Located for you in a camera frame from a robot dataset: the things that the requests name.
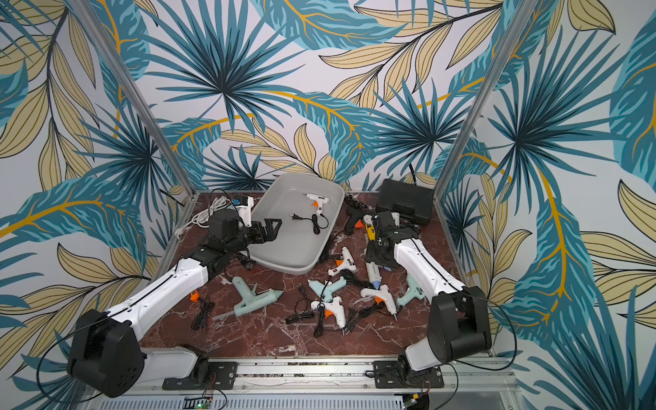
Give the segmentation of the white blue-tip glue gun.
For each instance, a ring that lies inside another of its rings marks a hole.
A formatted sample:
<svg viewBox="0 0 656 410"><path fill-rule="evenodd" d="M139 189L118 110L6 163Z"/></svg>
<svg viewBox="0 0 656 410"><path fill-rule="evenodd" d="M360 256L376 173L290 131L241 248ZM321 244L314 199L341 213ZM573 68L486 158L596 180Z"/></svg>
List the white blue-tip glue gun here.
<svg viewBox="0 0 656 410"><path fill-rule="evenodd" d="M366 268L369 283L374 289L378 290L382 282L379 266L375 262L368 262Z"/></svg>

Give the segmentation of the black glue gun orange trigger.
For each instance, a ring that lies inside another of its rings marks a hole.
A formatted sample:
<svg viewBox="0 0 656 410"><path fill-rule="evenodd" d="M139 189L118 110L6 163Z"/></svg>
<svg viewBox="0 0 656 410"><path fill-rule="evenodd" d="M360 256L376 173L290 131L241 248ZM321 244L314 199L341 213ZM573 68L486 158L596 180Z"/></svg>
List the black glue gun orange trigger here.
<svg viewBox="0 0 656 410"><path fill-rule="evenodd" d="M354 233L356 224L366 215L375 215L376 211L371 208L347 208L348 220L344 226L344 233L350 236Z"/></svg>

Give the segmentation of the small white orange glue gun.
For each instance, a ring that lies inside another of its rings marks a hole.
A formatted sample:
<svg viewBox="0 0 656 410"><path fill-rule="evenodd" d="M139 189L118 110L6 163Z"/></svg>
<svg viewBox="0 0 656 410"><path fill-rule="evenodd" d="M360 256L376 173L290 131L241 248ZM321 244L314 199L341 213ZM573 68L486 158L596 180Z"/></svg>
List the small white orange glue gun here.
<svg viewBox="0 0 656 410"><path fill-rule="evenodd" d="M326 196L321 196L319 194L308 193L306 195L307 199L313 202L313 206L316 207L316 215L323 215L324 207L329 203L330 199Z"/></svg>

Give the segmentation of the yellow glue gun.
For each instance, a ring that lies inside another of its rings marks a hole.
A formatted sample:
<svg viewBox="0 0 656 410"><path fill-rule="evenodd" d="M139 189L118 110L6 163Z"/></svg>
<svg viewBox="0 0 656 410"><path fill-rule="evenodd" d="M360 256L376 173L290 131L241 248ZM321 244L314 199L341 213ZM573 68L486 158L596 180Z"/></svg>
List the yellow glue gun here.
<svg viewBox="0 0 656 410"><path fill-rule="evenodd" d="M365 224L366 229L366 241L367 243L374 241L376 239L376 233L373 225Z"/></svg>

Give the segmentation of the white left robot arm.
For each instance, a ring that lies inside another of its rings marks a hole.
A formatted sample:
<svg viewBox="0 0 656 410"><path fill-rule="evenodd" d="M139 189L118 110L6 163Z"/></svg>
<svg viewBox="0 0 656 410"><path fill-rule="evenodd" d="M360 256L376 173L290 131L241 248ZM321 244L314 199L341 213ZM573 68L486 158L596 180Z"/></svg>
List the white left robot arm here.
<svg viewBox="0 0 656 410"><path fill-rule="evenodd" d="M205 387L212 377L205 353L193 347L147 348L140 341L153 324L194 290L214 279L251 244L273 242L280 219L247 222L248 210L218 211L208 235L186 258L124 302L79 317L67 373L95 391L116 398L135 384L162 380L175 387Z"/></svg>

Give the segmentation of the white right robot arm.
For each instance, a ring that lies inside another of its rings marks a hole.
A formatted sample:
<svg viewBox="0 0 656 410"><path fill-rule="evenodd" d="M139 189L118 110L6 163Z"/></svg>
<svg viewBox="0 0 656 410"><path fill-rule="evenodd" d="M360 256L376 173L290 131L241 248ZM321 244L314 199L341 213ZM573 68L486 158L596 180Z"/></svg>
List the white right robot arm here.
<svg viewBox="0 0 656 410"><path fill-rule="evenodd" d="M489 350L488 300L482 290L449 273L424 246L420 233L396 224L390 211L374 215L372 225L375 239L367 246L367 259L404 268L431 305L426 337L405 348L401 369L420 372Z"/></svg>

